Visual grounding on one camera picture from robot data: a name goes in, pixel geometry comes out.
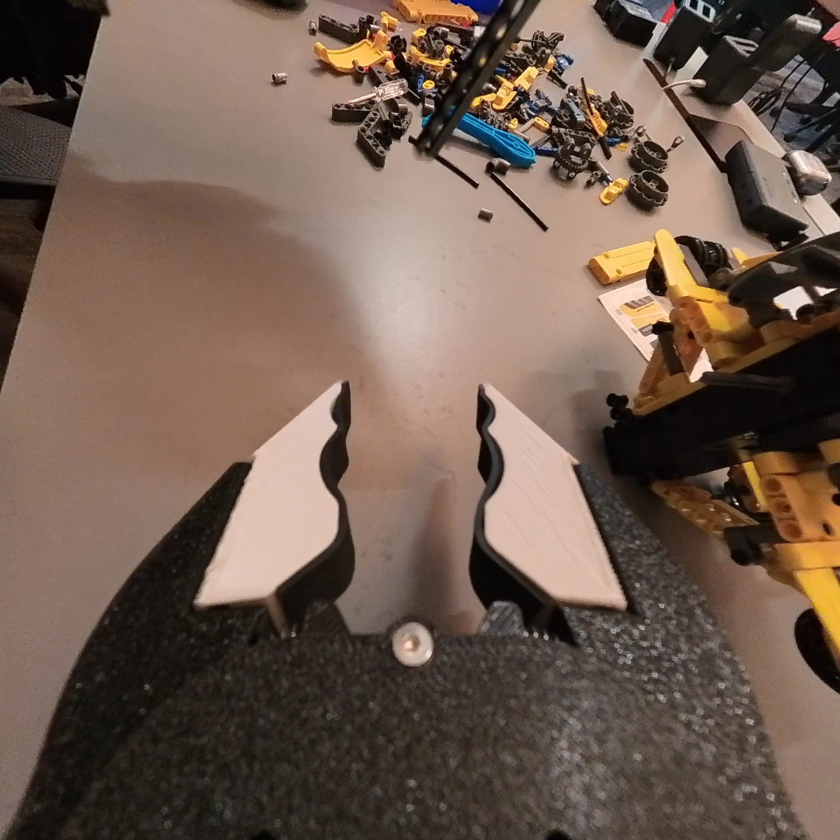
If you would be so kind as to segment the yellow toy brick vehicle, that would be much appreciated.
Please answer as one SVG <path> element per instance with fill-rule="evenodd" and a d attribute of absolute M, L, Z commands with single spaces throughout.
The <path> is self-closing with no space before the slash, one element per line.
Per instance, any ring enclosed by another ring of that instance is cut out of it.
<path fill-rule="evenodd" d="M 671 304 L 637 393 L 604 430 L 642 480 L 809 608 L 801 656 L 839 691 L 839 236 L 748 258 L 660 230 L 647 288 Z"/>

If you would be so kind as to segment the pile of small brick parts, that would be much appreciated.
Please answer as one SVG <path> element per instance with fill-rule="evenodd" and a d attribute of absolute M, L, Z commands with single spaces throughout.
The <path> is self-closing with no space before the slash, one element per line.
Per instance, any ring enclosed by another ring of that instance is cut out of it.
<path fill-rule="evenodd" d="M 397 25 L 387 12 L 362 16 L 356 24 L 322 14 L 308 25 L 311 35 L 344 44 L 329 49 L 317 42 L 314 53 L 323 65 L 357 82 L 370 78 L 371 91 L 400 77 L 408 81 L 408 92 L 398 99 L 360 108 L 332 105 L 332 121 L 359 127 L 357 144 L 378 168 L 408 129 L 408 103 L 422 108 L 424 126 L 479 35 L 478 23 L 468 28 L 421 24 L 406 39 Z M 602 205 L 621 195 L 647 212 L 665 205 L 669 186 L 662 172 L 683 138 L 663 148 L 648 138 L 644 126 L 635 125 L 633 107 L 616 92 L 604 98 L 583 82 L 569 86 L 563 74 L 573 59 L 557 50 L 563 38 L 535 30 L 530 38 L 516 39 L 467 113 L 525 139 L 536 160 L 551 159 L 552 173 L 562 182 L 585 173 L 586 187 L 602 186 Z"/>

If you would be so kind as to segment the blue brick separator tool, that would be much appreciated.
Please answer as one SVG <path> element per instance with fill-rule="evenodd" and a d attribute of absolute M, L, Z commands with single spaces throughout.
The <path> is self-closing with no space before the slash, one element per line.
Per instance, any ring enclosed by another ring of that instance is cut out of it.
<path fill-rule="evenodd" d="M 472 114 L 465 114 L 455 130 L 477 140 L 511 166 L 527 170 L 536 162 L 536 152 L 525 139 L 516 133 L 494 128 Z"/>

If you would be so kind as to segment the long black brick beam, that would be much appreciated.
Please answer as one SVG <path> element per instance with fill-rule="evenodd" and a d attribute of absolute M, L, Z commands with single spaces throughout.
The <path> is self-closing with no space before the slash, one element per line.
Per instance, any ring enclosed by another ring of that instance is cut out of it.
<path fill-rule="evenodd" d="M 529 21 L 540 1 L 502 1 L 486 22 L 483 33 L 455 71 L 446 93 L 429 115 L 414 144 L 415 152 L 435 156 L 467 114 L 509 47 Z"/>

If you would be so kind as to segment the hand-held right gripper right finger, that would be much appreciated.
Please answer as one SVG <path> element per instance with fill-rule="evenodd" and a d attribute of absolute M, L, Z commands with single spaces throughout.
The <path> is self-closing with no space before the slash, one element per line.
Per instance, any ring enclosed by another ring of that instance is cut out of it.
<path fill-rule="evenodd" d="M 482 606 L 511 604 L 550 637 L 571 636 L 568 609 L 628 613 L 579 461 L 490 384 L 478 386 L 476 431 L 469 581 Z"/>

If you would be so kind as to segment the black plastic holder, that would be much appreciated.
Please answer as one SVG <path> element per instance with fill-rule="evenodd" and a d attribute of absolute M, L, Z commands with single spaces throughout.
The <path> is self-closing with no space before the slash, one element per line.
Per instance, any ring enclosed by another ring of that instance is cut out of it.
<path fill-rule="evenodd" d="M 716 10 L 702 1 L 678 2 L 653 51 L 654 60 L 681 69 L 709 35 Z"/>
<path fill-rule="evenodd" d="M 782 69 L 802 49 L 818 40 L 822 22 L 793 14 L 760 43 L 725 35 L 695 74 L 705 82 L 698 94 L 705 102 L 731 106 L 766 73 Z"/>

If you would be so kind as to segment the yellow sticker sheet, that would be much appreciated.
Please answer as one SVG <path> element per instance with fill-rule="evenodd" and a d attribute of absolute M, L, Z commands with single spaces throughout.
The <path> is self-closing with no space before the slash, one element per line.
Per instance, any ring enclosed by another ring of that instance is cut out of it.
<path fill-rule="evenodd" d="M 654 324 L 669 320 L 667 298 L 650 292 L 646 280 L 640 279 L 612 288 L 597 300 L 645 361 L 650 361 L 658 342 Z"/>

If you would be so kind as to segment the black flat device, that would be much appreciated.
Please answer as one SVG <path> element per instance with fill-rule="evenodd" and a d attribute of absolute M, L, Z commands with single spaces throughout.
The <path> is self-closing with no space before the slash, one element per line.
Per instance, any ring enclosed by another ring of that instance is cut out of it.
<path fill-rule="evenodd" d="M 747 227 L 784 241 L 809 227 L 810 218 L 781 158 L 750 140 L 741 140 L 724 161 L 738 213 Z"/>

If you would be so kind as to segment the small black case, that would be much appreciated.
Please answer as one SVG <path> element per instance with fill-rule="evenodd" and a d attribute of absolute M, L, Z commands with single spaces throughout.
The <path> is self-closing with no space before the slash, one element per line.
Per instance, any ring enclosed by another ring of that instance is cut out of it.
<path fill-rule="evenodd" d="M 595 1 L 593 8 L 617 39 L 644 48 L 658 25 L 646 6 L 635 1 Z"/>

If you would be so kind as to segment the thin black axle rod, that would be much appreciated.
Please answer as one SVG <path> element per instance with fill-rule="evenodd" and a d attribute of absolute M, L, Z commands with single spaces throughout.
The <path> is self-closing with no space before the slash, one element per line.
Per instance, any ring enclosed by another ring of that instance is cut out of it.
<path fill-rule="evenodd" d="M 437 163 L 440 163 L 449 172 L 452 172 L 453 174 L 455 174 L 460 180 L 462 180 L 463 182 L 465 182 L 466 184 L 468 184 L 472 188 L 478 189 L 480 187 L 479 182 L 473 176 L 469 175 L 467 172 L 462 170 L 460 167 L 457 166 L 457 164 L 452 162 L 450 159 L 448 159 L 444 155 L 436 154 L 434 156 L 434 159 L 436 160 Z"/>
<path fill-rule="evenodd" d="M 507 182 L 511 164 L 501 158 L 491 159 L 486 163 L 486 173 L 489 178 L 545 233 L 549 226 L 535 210 L 514 190 Z"/>

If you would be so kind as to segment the flat yellow brick panel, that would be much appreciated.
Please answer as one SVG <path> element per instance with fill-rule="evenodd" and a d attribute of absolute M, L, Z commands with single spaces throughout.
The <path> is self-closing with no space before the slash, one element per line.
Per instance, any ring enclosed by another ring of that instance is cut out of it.
<path fill-rule="evenodd" d="M 655 241 L 648 240 L 601 252 L 591 257 L 587 267 L 602 286 L 644 277 L 655 257 Z"/>
<path fill-rule="evenodd" d="M 468 28 L 479 21 L 471 7 L 451 1 L 392 1 L 392 6 L 405 21 L 413 24 Z"/>

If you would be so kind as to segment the small silver device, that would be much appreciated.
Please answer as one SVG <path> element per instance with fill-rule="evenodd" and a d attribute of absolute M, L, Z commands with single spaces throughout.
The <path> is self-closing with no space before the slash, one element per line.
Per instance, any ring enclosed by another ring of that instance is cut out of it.
<path fill-rule="evenodd" d="M 786 169 L 800 197 L 817 196 L 830 186 L 833 174 L 814 153 L 789 150 L 783 157 Z"/>

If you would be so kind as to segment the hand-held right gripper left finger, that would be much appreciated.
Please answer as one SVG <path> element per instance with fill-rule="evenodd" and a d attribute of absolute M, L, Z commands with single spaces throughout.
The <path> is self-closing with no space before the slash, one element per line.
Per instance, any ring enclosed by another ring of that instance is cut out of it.
<path fill-rule="evenodd" d="M 331 385 L 259 446 L 193 600 L 197 610 L 263 608 L 280 634 L 354 573 L 340 481 L 349 466 L 348 381 Z"/>

